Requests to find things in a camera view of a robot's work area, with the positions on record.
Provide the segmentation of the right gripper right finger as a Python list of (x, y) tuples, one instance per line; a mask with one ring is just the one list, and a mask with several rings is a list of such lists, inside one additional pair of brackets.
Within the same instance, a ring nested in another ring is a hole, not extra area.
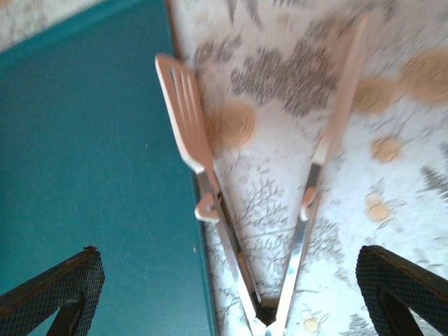
[(378, 335), (422, 335), (415, 312), (447, 334), (447, 280), (378, 245), (362, 246), (356, 279)]

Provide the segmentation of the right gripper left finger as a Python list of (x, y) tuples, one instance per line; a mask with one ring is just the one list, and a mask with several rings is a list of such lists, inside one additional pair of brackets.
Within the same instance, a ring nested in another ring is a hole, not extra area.
[(1, 296), (1, 334), (28, 335), (56, 314), (47, 335), (87, 335), (105, 274), (94, 246)]

